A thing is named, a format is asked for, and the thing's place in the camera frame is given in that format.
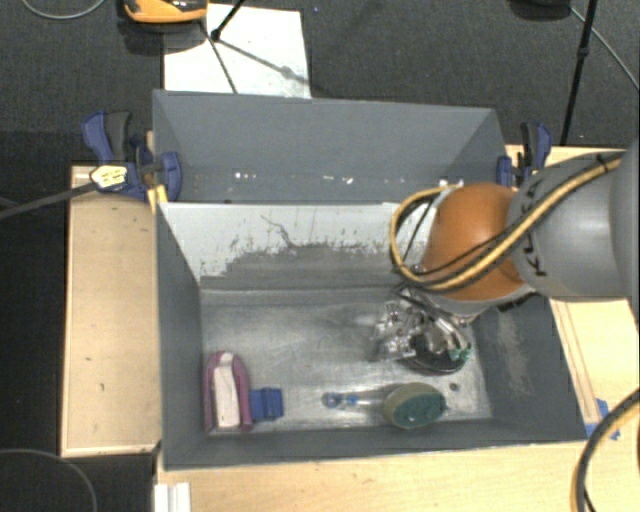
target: gray bin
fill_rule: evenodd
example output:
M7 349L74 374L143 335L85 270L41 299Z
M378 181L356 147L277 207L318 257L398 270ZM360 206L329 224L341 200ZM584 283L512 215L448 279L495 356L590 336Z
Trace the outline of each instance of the gray bin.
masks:
M163 204L157 216L168 469L585 437L542 298L478 318L467 332L474 356L457 374L425 377L399 363L370 362L370 319L397 282L387 238L393 202L442 177L492 179L503 152L493 112L157 93L154 116L157 150L180 152L181 200L194 201ZM257 119L262 130L254 129ZM389 160L394 144L402 148ZM257 165L269 172L229 185L229 172L240 172L230 169L251 176ZM330 169L334 180L325 179ZM336 183L338 176L353 181ZM252 388L281 387L285 416L251 433L206 434L201 370L215 350L242 357ZM449 405L440 421L415 431L320 402L325 391L411 381L435 386Z

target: blue clamp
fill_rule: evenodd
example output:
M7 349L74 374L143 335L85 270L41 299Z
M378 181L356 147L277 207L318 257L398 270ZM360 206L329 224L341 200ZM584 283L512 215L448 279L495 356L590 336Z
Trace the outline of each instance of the blue clamp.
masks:
M148 187L144 175L153 173L157 179L164 179L169 201L176 201L182 188L182 167L178 154L167 152L159 162L154 162L153 153L141 137L128 137L130 119L128 112L107 114L100 110L82 123L84 143L95 153L100 164L90 175L96 189L146 201ZM129 158L132 152L135 162Z
M522 145L524 153L518 153L518 166L514 169L511 158L498 159L496 183L505 187L520 186L528 180L533 171L544 169L553 145L551 132L542 123L522 123Z
M252 389L249 401L253 421L275 420L284 416L282 391L278 388Z
M609 404L607 404L605 400L596 398L596 405L598 406L598 411L600 411L600 417L604 418L607 414L609 414ZM593 431L596 429L598 425L599 425L599 422L585 424L584 427L585 427L585 431L587 432L587 437L591 437L591 434L593 434ZM619 437L620 437L619 430L614 430L609 436L609 438L613 441L617 441Z

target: black tripod leg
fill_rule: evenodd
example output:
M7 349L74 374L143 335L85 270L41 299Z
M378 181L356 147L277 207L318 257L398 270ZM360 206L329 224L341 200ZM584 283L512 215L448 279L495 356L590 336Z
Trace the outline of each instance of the black tripod leg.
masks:
M227 17L222 20L222 23L220 23L218 28L211 31L211 39L213 41L220 40L220 36L222 35L222 31L224 30L224 27L226 27L227 23L229 23L231 19L236 15L236 13L238 12L238 9L242 7L242 4L245 3L245 1L246 0L238 0L233 6L233 8L231 9L231 11L229 11L229 14L227 14Z
M580 87L580 79L582 78L582 68L584 66L584 60L587 58L587 55L589 55L591 27L593 26L593 19L596 16L597 7L598 0L589 0L587 15L585 16L584 27L582 29L582 38L580 39L580 47L578 48L578 60L576 61L576 69L573 72L571 93L569 94L569 102L567 103L567 110L564 114L564 125L562 127L562 135L560 136L561 146L565 146L567 144L567 138L569 137L569 129L571 128L573 109L576 106L576 98L578 96L578 89Z
M231 78L231 74L229 73L229 70L227 69L227 66L225 65L224 61L222 60L222 57L220 56L220 52L216 48L216 44L213 41L213 38L209 34L207 34L207 27L205 27L205 25L204 25L204 20L201 20L200 29L202 30L202 33L204 34L204 37L206 37L207 41L209 41L209 44L211 45L211 48L213 48L213 53L216 54L216 58L218 59L218 63L220 64L220 67L222 68L222 72L224 73L224 76L227 79L227 82L229 82L229 87L231 87L231 92L233 92L233 94L238 94L238 89L236 89L236 86L233 83L233 79Z

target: bin floor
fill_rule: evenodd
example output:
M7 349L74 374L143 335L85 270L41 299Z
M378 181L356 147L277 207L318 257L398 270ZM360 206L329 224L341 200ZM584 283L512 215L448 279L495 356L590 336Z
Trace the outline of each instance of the bin floor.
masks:
M305 304L299 290L289 300L286 290L240 294L240 299L237 291L201 290L203 357L231 351L243 359L252 389L282 389L284 417L260 423L254 432L380 425L380 411L332 410L321 397L329 391L409 382L431 384L445 395L449 409L442 421L490 418L477 353L462 370L446 376L423 376L398 362L372 361L374 326L385 316L384 293L378 290L363 300L357 289L336 290L323 294L327 303ZM278 305L268 305L274 294Z

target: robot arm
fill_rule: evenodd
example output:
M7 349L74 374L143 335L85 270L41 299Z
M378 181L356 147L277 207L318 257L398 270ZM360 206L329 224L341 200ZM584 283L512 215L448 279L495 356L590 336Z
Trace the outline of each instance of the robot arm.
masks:
M563 300L626 297L638 315L638 141L626 154L537 173L514 191L478 183L447 191L421 261L395 242L405 211L443 194L405 201L391 223L391 252L407 286L453 315L536 291Z

